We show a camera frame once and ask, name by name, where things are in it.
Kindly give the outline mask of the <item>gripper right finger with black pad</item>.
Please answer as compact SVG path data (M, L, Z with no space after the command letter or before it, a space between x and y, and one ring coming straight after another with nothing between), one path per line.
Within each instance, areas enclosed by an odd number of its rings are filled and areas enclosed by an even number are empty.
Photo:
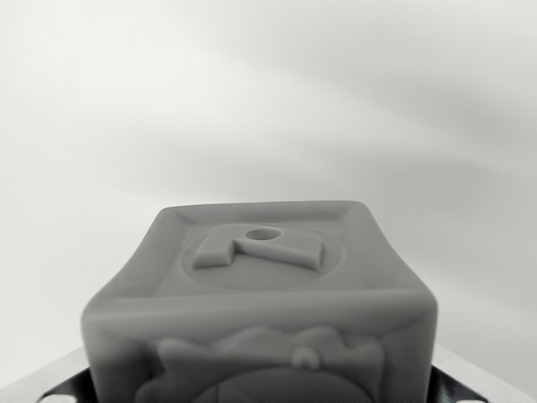
M427 402L535 402L535 399L436 344Z

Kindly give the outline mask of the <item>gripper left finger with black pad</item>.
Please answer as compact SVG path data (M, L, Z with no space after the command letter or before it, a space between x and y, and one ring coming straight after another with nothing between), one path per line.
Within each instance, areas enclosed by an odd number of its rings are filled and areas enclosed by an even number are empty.
M97 402L84 348L1 389L1 402Z

